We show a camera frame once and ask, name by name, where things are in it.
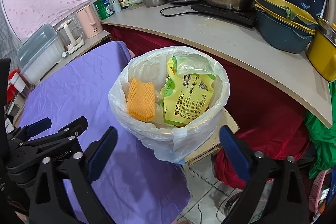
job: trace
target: curved white countertop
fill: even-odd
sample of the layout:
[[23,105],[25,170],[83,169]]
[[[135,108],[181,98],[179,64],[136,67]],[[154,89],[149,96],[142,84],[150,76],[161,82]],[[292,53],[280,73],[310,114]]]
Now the curved white countertop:
[[[255,28],[222,19],[200,14],[161,16],[160,10],[169,6],[123,10],[102,23],[157,34],[215,54],[277,86],[331,127],[328,82],[304,52],[296,55],[280,51],[269,45]],[[194,11],[190,6],[164,11],[165,14],[181,12]]]

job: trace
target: purple cloth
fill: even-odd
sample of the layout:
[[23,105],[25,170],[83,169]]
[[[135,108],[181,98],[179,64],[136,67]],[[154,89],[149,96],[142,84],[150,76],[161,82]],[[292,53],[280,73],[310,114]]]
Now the purple cloth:
[[[83,151],[115,127],[118,143],[93,190],[117,224],[171,224],[190,199],[182,171],[156,159],[109,106],[109,90],[129,60],[124,42],[109,42],[74,60],[31,92],[20,126],[49,117],[52,127],[36,136],[43,137],[85,116],[88,129],[78,138]],[[64,184],[78,219],[87,223],[71,183]]]

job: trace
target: pink basket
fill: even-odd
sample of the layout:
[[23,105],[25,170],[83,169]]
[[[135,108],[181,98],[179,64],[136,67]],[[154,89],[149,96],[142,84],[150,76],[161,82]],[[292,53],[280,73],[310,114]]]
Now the pink basket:
[[324,177],[327,174],[327,170],[321,171],[314,180],[309,194],[309,210],[313,213],[317,213],[319,210],[320,193],[323,186]]

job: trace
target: red cloth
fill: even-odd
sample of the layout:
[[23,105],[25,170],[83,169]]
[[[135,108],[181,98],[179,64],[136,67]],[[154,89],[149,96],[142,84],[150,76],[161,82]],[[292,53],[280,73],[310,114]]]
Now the red cloth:
[[[154,34],[121,27],[107,27],[116,40],[124,41],[136,56],[167,46],[183,45]],[[226,70],[230,97],[225,108],[239,125],[236,136],[252,150],[283,160],[299,159],[309,146],[309,133],[303,122],[306,109],[289,95],[251,72],[209,54]],[[244,188],[223,149],[216,155],[215,172],[220,181]]]

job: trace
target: yellow bowl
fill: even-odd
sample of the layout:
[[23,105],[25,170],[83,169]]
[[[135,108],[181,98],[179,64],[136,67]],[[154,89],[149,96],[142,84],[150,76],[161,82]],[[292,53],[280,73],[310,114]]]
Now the yellow bowl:
[[319,30],[309,45],[307,56],[323,78],[329,82],[336,80],[336,46]]
[[281,17],[279,15],[277,15],[276,13],[273,13],[271,10],[267,9],[266,7],[262,6],[260,3],[258,3],[258,1],[256,0],[255,1],[255,6],[257,8],[259,8],[260,10],[263,10],[264,12],[268,13],[269,15],[275,17],[276,19],[284,22],[284,23],[287,23],[288,25],[292,26],[292,27],[296,27],[304,32],[307,32],[308,34],[310,35],[315,35],[315,31],[314,30],[311,30],[299,23],[296,23],[296,22],[293,22],[293,21],[290,21],[289,19],[286,19],[284,17]]
[[296,17],[292,21],[303,24],[312,30],[315,30],[315,27],[317,26],[316,20],[310,13],[285,0],[260,0],[259,3],[282,17],[286,16],[286,11],[282,6],[286,6],[296,14]]

